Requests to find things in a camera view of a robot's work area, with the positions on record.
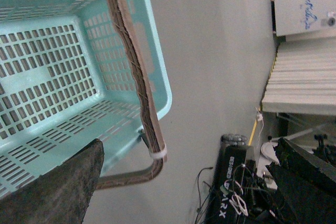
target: radiator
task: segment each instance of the radiator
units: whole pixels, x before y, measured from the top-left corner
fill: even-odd
[[[280,44],[263,111],[336,115],[336,39]]]

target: concrete floor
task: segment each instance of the concrete floor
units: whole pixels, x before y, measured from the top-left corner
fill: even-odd
[[[222,134],[250,136],[274,59],[269,0],[151,1],[173,92],[161,120],[169,160],[150,183],[96,191],[84,224],[194,223],[195,177],[215,165]],[[141,144],[111,172],[150,162]]]

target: plastic basket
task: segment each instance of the plastic basket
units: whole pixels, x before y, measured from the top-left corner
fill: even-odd
[[[171,91],[150,0],[127,0],[160,119]],[[106,0],[0,2],[0,197],[104,143],[102,173],[137,142],[140,103]]]

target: yellow cable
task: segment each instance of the yellow cable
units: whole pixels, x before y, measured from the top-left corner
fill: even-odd
[[[250,140],[248,141],[248,145],[249,145],[249,146],[252,144],[252,140],[253,140],[253,137],[254,137],[254,133],[256,132],[256,127],[257,127],[257,119],[255,119],[255,121],[254,121],[254,125],[253,125],[253,129],[252,129],[251,137],[250,137]]]

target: white zip tie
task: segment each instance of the white zip tie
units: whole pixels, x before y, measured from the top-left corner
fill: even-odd
[[[164,149],[160,152],[149,152],[152,159],[163,159],[167,155],[167,145],[164,143]]]

